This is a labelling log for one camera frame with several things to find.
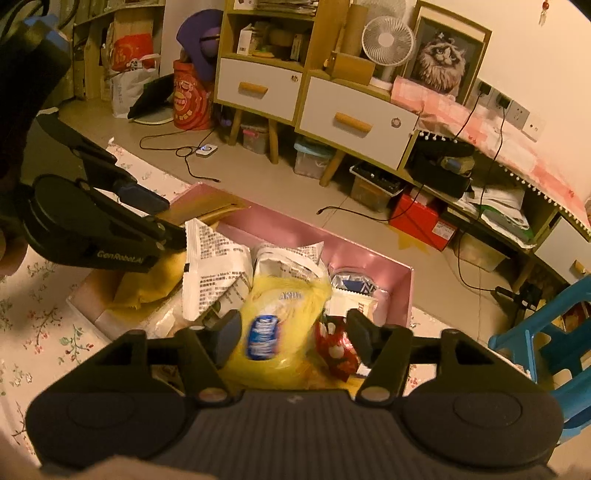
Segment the wooden leg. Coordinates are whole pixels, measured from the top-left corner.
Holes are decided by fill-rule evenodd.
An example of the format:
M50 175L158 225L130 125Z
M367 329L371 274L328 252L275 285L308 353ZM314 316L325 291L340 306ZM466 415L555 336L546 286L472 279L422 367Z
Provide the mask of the wooden leg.
M330 160L330 163L326 166L324 173L322 174L322 178L320 179L320 186L326 187L333 176L335 176L336 171L339 169L343 158L345 157L345 152L341 150L337 150L335 155Z
M521 270L519 277L517 277L517 280L515 280L515 283L513 283L513 285L511 286L511 290L513 290L513 293L519 293L523 284L530 277L531 272L534 269L534 267L535 267L535 258L530 257L528 259L527 263L524 265L523 270Z
M240 122L242 122L242 110L236 109L234 114L234 121L232 122L232 129L230 130L230 137L228 138L228 145L233 147L238 140L238 132L240 131Z
M277 137L277 120L269 119L269 156L271 163L279 163L279 138Z

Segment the cat portrait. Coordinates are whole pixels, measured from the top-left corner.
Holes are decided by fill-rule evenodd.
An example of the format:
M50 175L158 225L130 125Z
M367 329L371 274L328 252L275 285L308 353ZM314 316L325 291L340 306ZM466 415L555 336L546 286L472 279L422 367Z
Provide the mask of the cat portrait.
M418 52L412 79L443 95L458 96L466 73L466 51L453 38L438 33Z

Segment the drawer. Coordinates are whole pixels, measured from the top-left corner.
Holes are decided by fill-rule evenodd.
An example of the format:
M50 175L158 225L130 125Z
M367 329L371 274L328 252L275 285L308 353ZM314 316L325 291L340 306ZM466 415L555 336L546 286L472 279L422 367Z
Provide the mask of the drawer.
M217 100L291 122L296 112L301 75L246 60L221 59Z
M591 244L564 218L558 220L535 254L570 284L583 278L574 269L576 261L591 273Z
M313 77L300 130L396 170L417 119L396 105Z

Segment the blue logo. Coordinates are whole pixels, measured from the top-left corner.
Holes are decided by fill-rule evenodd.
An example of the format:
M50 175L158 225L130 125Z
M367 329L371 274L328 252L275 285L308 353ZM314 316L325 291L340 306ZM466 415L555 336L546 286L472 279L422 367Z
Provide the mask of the blue logo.
M246 356L250 360L270 360L277 354L279 318L260 315L254 319L248 333Z

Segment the framed cat picture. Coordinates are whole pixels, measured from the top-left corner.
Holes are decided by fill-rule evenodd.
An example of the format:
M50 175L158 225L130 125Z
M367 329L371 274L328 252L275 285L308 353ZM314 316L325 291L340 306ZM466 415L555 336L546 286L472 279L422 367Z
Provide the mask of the framed cat picture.
M402 76L465 105L492 32L422 0L417 1L410 26L417 48Z

